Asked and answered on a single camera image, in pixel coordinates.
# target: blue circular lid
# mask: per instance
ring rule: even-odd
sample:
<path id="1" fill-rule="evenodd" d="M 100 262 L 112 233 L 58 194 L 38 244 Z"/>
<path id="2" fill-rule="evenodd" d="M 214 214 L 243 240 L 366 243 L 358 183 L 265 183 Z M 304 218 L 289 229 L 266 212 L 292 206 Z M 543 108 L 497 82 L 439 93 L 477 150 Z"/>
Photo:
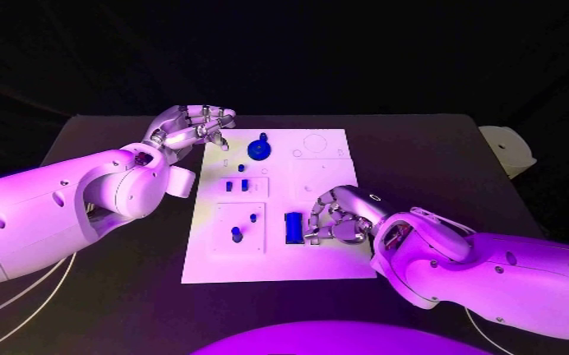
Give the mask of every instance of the blue circular lid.
<path id="1" fill-rule="evenodd" d="M 247 154 L 253 160 L 265 160 L 270 156 L 270 144 L 265 133 L 262 133 L 260 139 L 249 145 Z"/>

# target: white cable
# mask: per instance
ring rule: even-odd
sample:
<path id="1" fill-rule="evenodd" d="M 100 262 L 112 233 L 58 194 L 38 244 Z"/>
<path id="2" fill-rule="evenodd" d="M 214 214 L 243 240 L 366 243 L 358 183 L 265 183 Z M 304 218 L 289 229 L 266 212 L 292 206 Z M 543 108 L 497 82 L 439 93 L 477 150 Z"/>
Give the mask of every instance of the white cable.
<path id="1" fill-rule="evenodd" d="M 471 317 L 471 313 L 468 312 L 468 309 L 465 308 L 465 310 L 467 310 L 467 315 L 468 315 L 468 319 L 471 320 L 471 322 L 473 322 L 473 325 L 474 325 L 474 327 L 477 328 L 477 330 L 478 330 L 478 333 L 483 335 L 483 337 L 490 341 L 490 343 L 496 346 L 496 348 L 499 348 L 499 349 L 501 349 L 509 355 L 513 355 L 513 353 L 507 350 L 507 349 L 504 349 L 491 339 L 490 339 L 490 337 L 484 334 L 484 332 L 480 330 L 480 327 L 477 326 L 477 323 L 474 322 L 474 319 L 473 319 L 473 317 Z"/>
<path id="2" fill-rule="evenodd" d="M 45 279 L 51 276 L 51 274 L 57 271 L 57 268 L 62 265 L 67 258 L 62 258 L 57 265 L 52 267 L 51 271 L 44 275 L 44 277 L 8 301 L 0 305 L 0 310 L 13 302 L 16 301 L 39 284 Z"/>
<path id="3" fill-rule="evenodd" d="M 54 292 L 51 293 L 51 295 L 48 296 L 48 298 L 45 299 L 45 302 L 42 303 L 42 306 L 34 311 L 34 314 L 26 318 L 26 320 L 23 321 L 23 323 L 0 338 L 0 343 L 21 330 L 21 328 L 31 322 L 31 319 L 36 316 L 38 312 L 44 309 L 45 305 L 48 304 L 49 300 L 54 298 L 54 295 L 57 294 L 57 290 L 60 289 L 60 287 L 62 286 L 62 283 L 65 281 L 65 278 L 68 277 L 68 273 L 71 270 L 71 266 L 74 265 L 74 260 L 75 260 L 75 255 L 77 253 L 71 256 L 71 262 L 68 265 L 68 269 L 65 270 L 62 279 L 60 280 L 60 284 L 57 285 L 57 288 L 54 289 Z"/>

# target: white robotic arm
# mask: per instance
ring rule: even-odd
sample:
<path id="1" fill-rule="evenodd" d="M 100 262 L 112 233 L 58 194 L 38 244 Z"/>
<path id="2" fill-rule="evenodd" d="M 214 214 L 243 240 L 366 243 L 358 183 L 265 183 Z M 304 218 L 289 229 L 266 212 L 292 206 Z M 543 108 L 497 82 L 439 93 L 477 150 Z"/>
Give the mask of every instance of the white robotic arm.
<path id="1" fill-rule="evenodd" d="M 321 226 L 328 205 L 334 224 Z M 337 187 L 317 201 L 305 238 L 360 243 L 369 234 L 371 266 L 418 307 L 457 302 L 487 320 L 569 339 L 569 246 L 475 233 L 419 208 L 396 214 L 377 195 Z"/>
<path id="2" fill-rule="evenodd" d="M 171 166 L 195 143 L 228 143 L 236 112 L 175 106 L 142 143 L 0 178 L 0 281 L 32 273 L 146 217 L 165 193 L 188 197 L 195 174 Z"/>

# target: white board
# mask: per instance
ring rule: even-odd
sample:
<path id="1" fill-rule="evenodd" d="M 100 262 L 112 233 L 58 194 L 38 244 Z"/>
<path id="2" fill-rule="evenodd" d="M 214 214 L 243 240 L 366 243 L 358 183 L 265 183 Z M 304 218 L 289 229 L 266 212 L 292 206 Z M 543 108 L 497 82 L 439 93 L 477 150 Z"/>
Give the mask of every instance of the white board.
<path id="1" fill-rule="evenodd" d="M 257 162 L 247 146 L 262 132 L 272 154 Z M 228 151 L 205 146 L 182 283 L 376 278 L 367 242 L 358 246 L 334 239 L 321 245 L 285 242 L 285 214 L 302 213 L 305 229 L 321 194 L 340 185 L 358 185 L 344 130 L 228 129 L 223 135 Z M 259 212 L 254 223 L 252 211 Z M 239 243 L 233 227 L 241 229 Z"/>

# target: table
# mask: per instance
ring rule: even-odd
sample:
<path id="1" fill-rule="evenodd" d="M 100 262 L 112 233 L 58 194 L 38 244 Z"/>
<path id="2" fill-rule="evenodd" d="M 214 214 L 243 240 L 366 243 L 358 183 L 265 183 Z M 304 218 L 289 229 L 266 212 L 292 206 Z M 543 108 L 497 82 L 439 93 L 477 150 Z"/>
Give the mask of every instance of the table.
<path id="1" fill-rule="evenodd" d="M 150 121 L 152 117 L 71 118 L 44 164 L 139 141 Z M 419 205 L 481 232 L 540 237 L 468 116 L 240 116 L 237 126 L 345 129 L 361 187 L 390 195 L 402 209 Z M 198 175 L 202 151 L 204 146 L 197 146 L 181 162 Z M 364 320 L 406 326 L 496 352 L 461 306 L 444 302 L 432 310 L 419 309 L 383 277 L 182 285 L 195 191 L 188 199 L 165 196 L 146 219 L 80 251 L 57 296 L 32 322 L 0 343 L 0 352 L 189 353 L 231 334 L 299 320 Z M 0 311 L 0 332 L 10 331 L 34 312 L 62 272 Z M 3 283 L 0 302 L 41 275 Z M 475 320 L 514 353 L 569 353 L 565 340 L 477 316 Z M 327 332 L 306 335 L 306 339 L 330 337 Z"/>

